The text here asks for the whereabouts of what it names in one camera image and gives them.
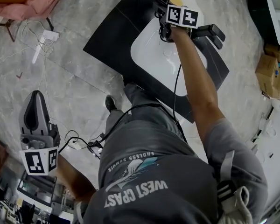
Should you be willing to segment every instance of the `hand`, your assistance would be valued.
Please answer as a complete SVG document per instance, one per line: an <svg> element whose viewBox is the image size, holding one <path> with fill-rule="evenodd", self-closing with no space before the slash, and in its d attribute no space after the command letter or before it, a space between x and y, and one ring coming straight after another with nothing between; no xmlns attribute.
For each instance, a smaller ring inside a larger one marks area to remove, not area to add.
<svg viewBox="0 0 280 224"><path fill-rule="evenodd" d="M171 38L174 42L177 42L179 39L182 39L183 37L189 38L188 32L186 29L181 27L170 27L171 28Z"/></svg>

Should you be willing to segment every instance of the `floor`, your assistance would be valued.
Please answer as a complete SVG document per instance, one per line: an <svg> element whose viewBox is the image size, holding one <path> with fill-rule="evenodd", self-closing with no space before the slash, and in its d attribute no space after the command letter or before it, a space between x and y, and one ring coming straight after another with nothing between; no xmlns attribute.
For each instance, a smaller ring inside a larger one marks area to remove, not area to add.
<svg viewBox="0 0 280 224"><path fill-rule="evenodd" d="M60 37L51 46L53 51L46 55L45 65L42 52L32 63L37 42L30 32L22 37L24 22L16 22L12 27L17 32L15 43L0 28L0 138L16 159L20 158L21 148L18 124L21 105L38 87L62 139L71 129L85 140L105 132L107 94L112 94L124 111L131 106L123 93L121 75L83 52L91 35L119 1L60 0L50 16ZM250 18L246 0L196 1L205 23L217 24L226 34L219 53L230 73L218 91L220 108L241 137L251 140L258 131L260 117L270 109L270 102L263 100L254 74L262 52L262 39ZM40 21L49 29L45 20ZM29 27L36 35L43 32L38 23L30 23ZM195 124L178 117L190 145L206 160ZM87 149L66 148L63 155L98 186L99 160Z"/></svg>

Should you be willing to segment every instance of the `cardboard box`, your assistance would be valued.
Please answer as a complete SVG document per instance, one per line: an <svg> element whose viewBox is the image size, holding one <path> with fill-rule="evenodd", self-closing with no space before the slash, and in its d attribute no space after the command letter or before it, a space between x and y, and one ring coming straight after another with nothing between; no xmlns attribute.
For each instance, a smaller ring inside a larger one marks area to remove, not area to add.
<svg viewBox="0 0 280 224"><path fill-rule="evenodd" d="M266 44L265 53L269 56L276 57L278 62L280 62L280 46Z"/></svg>
<svg viewBox="0 0 280 224"><path fill-rule="evenodd" d="M270 98L280 99L280 68L277 58L262 55L255 73L261 90Z"/></svg>

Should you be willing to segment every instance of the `black table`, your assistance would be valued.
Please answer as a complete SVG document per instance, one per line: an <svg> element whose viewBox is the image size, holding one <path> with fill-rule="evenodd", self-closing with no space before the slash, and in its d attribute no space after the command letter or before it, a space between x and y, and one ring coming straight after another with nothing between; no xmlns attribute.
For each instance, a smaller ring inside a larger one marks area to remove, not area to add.
<svg viewBox="0 0 280 224"><path fill-rule="evenodd" d="M153 0L136 1L119 2L92 35L84 51L173 108L174 93L138 66L131 57L132 43L154 18ZM206 57L207 71L216 89L219 89L229 73L227 66L206 37L195 38L193 42ZM191 123L194 122L187 96L176 95L175 110Z"/></svg>

